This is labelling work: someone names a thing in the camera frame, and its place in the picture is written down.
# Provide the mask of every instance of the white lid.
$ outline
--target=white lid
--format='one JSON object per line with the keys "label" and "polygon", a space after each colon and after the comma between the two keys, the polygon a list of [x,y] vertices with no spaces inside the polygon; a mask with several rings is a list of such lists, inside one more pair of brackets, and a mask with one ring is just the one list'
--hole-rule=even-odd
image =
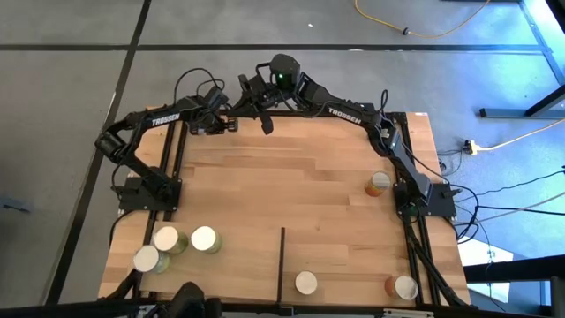
{"label": "white lid", "polygon": [[159,251],[154,246],[143,246],[133,256],[133,267],[136,270],[146,273],[159,262]]}
{"label": "white lid", "polygon": [[318,288],[318,280],[313,273],[309,271],[303,271],[297,275],[295,285],[299,292],[303,293],[304,295],[310,295],[311,293],[316,291],[316,288]]}
{"label": "white lid", "polygon": [[418,295],[418,286],[412,277],[400,276],[396,279],[395,289],[401,299],[413,300]]}
{"label": "white lid", "polygon": [[209,226],[200,226],[191,235],[192,246],[199,251],[206,251],[215,243],[215,231]]}
{"label": "white lid", "polygon": [[178,232],[172,226],[164,226],[153,236],[155,247],[161,251],[169,251],[178,241]]}

